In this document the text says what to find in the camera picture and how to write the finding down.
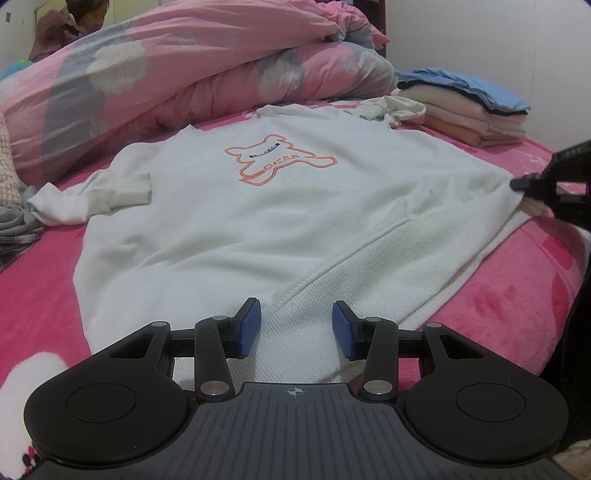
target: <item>stack of folded clothes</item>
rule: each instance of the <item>stack of folded clothes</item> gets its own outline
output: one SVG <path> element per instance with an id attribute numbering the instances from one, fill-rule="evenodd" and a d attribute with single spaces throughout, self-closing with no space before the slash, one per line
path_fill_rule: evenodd
<path id="1" fill-rule="evenodd" d="M 473 147 L 520 143 L 530 106 L 487 80 L 436 68 L 397 72 L 395 95 L 424 103 L 424 125 Z"/>

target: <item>blue gripper pad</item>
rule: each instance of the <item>blue gripper pad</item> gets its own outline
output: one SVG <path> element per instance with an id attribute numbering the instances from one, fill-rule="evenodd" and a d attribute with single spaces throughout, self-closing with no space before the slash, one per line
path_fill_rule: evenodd
<path id="1" fill-rule="evenodd" d="M 333 331 L 335 333 L 336 341 L 340 345 L 343 356 L 346 359 L 355 357 L 355 343 L 353 341 L 353 334 L 351 332 L 351 324 L 341 311 L 339 306 L 333 304 Z"/>
<path id="2" fill-rule="evenodd" d="M 261 329 L 261 302 L 257 300 L 242 321 L 240 340 L 238 340 L 238 353 L 240 358 L 245 358 L 251 353 L 252 344 Z"/>

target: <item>white wall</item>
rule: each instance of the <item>white wall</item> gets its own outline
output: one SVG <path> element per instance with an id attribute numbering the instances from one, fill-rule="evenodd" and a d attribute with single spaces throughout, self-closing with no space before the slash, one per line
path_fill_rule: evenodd
<path id="1" fill-rule="evenodd" d="M 591 7 L 584 0 L 387 0 L 388 59 L 487 78 L 530 103 L 528 136 L 591 138 Z"/>
<path id="2" fill-rule="evenodd" d="M 0 72 L 31 53 L 35 40 L 34 12 L 39 3 L 39 0 L 9 0 L 0 8 Z M 6 12 L 12 14 L 10 23 L 5 21 Z"/>

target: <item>gray cloth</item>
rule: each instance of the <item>gray cloth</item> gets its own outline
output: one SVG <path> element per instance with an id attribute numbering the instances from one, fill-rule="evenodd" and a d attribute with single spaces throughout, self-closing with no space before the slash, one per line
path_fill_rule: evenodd
<path id="1" fill-rule="evenodd" d="M 41 238 L 45 226 L 31 213 L 27 200 L 35 187 L 21 185 L 21 204 L 0 206 L 0 271 L 8 268 Z"/>
<path id="2" fill-rule="evenodd" d="M 42 224 L 33 217 L 31 207 L 27 203 L 27 200 L 36 194 L 35 187 L 25 187 L 20 190 L 21 205 L 0 206 L 0 237 L 43 231 Z"/>

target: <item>child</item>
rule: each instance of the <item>child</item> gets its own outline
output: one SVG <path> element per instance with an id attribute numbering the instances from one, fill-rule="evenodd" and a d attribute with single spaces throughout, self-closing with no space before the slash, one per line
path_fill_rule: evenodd
<path id="1" fill-rule="evenodd" d="M 37 22 L 30 61 L 42 60 L 85 35 L 100 30 L 109 0 L 66 0 L 61 10 L 50 10 Z"/>

